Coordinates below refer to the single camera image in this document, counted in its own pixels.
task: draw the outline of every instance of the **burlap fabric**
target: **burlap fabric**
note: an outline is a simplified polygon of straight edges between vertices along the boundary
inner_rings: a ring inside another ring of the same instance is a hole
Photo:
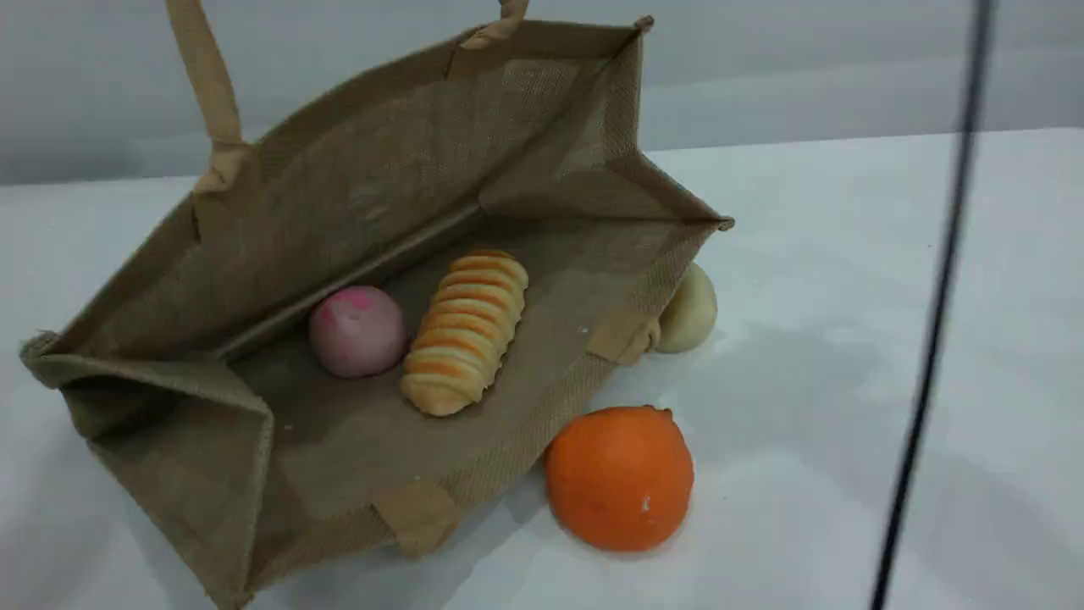
[[[167,0],[211,163],[61,335],[23,350],[220,608],[305,566],[436,548],[526,472],[647,330],[722,218],[636,147],[643,35],[502,18],[370,69],[249,144],[197,0]],[[531,287],[495,386],[422,416],[340,380],[306,314],[347,284],[418,322],[448,262]]]

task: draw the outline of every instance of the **black cable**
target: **black cable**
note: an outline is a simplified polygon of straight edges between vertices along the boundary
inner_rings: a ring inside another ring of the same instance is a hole
[[[922,369],[915,398],[914,414],[911,428],[907,431],[907,443],[904,446],[903,459],[896,473],[895,496],[892,499],[892,512],[885,540],[881,546],[880,564],[877,569],[877,581],[869,601],[870,610],[882,610],[888,599],[892,584],[892,566],[895,562],[896,547],[903,531],[907,508],[907,493],[911,491],[915,473],[915,463],[922,446],[922,434],[926,429],[926,416],[930,408],[930,397],[937,382],[938,365],[941,360],[941,336],[949,312],[952,287],[956,278],[956,255],[960,241],[962,228],[971,181],[972,157],[975,156],[975,131],[979,124],[982,105],[983,83],[986,74],[986,63],[990,54],[991,29],[994,26],[994,0],[976,0],[975,14],[971,20],[970,43],[968,48],[967,89],[964,92],[964,105],[959,117],[959,137],[956,143],[955,183],[952,198],[949,200],[949,220],[945,224],[941,242],[941,269],[934,284],[933,302],[930,309],[930,321],[927,326],[926,350]]]

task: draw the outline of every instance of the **fake orange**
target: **fake orange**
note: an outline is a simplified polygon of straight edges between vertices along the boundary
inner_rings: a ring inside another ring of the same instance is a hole
[[[582,416],[554,439],[545,467],[554,516],[603,550],[650,550],[688,511],[693,458],[669,410]]]

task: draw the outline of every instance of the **pink bun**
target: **pink bun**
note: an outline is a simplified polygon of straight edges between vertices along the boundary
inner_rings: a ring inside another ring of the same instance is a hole
[[[406,345],[402,311],[383,289],[345,287],[312,312],[309,345],[336,377],[383,373],[399,362]]]

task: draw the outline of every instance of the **white tabletop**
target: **white tabletop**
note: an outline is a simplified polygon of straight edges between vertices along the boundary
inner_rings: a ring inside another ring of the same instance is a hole
[[[860,609],[917,375],[952,138],[653,153],[737,218],[698,262],[717,333],[618,372],[595,406],[674,410],[696,459],[669,547],[569,540],[532,473],[417,563],[376,551],[251,608]],[[1084,131],[983,135],[944,377],[894,610],[1084,607]],[[192,178],[0,189],[5,608],[210,608],[15,355],[59,330]]]

